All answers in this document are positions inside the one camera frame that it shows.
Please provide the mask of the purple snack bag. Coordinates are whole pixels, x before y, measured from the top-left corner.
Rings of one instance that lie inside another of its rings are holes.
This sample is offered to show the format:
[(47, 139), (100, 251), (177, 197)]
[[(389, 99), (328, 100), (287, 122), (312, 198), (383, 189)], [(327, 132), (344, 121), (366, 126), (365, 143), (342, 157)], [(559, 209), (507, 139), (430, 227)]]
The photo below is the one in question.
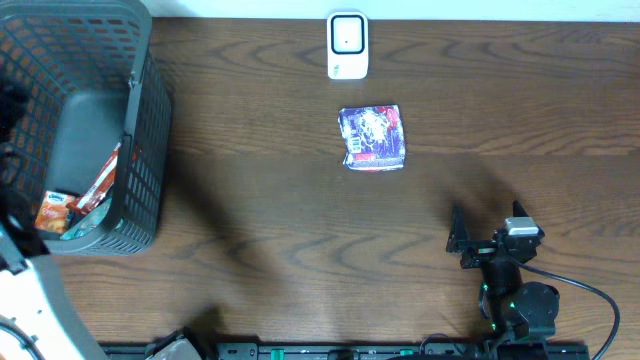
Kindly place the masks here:
[(348, 169), (382, 172), (404, 167), (406, 144), (397, 105), (343, 108), (338, 124), (346, 146), (343, 165)]

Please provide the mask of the green wet wipes pack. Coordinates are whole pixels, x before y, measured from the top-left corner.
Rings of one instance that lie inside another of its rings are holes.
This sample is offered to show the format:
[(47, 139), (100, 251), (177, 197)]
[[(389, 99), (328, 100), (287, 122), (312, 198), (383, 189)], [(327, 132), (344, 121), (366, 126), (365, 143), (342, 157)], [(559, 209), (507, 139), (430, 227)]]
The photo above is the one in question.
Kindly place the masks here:
[(111, 199), (105, 200), (102, 204), (84, 216), (78, 223), (72, 226), (60, 236), (62, 241), (69, 241), (88, 234), (96, 228), (106, 217), (111, 206)]

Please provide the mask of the red-brown snack bar wrapper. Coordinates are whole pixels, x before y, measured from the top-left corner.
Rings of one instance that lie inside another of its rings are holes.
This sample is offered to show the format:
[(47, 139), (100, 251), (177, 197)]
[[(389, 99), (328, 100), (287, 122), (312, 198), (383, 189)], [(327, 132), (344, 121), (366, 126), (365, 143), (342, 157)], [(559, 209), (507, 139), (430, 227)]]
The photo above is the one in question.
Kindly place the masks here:
[(120, 148), (121, 143), (118, 143), (91, 187), (82, 196), (68, 203), (67, 209), (74, 213), (88, 215), (100, 205), (114, 184)]

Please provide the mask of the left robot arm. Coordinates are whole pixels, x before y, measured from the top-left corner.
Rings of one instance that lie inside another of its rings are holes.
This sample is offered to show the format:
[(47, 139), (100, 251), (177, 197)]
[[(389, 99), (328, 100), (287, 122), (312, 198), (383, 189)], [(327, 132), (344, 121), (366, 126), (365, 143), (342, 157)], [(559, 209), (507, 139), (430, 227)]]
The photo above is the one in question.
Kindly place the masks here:
[(13, 186), (24, 157), (1, 148), (1, 357), (105, 359), (67, 297), (59, 269)]

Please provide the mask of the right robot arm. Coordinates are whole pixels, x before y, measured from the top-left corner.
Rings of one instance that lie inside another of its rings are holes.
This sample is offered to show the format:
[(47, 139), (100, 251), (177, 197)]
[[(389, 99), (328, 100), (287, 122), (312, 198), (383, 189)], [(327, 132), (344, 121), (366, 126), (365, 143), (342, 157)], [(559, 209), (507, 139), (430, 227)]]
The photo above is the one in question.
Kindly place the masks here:
[(463, 269), (482, 273), (479, 307), (494, 330), (478, 345), (478, 354), (513, 359), (531, 346), (530, 359), (546, 359), (544, 342), (556, 332), (559, 293), (553, 286), (522, 280), (523, 265), (536, 257), (545, 233), (519, 202), (512, 210), (490, 239), (473, 240), (462, 208), (455, 206), (446, 251), (460, 256)]

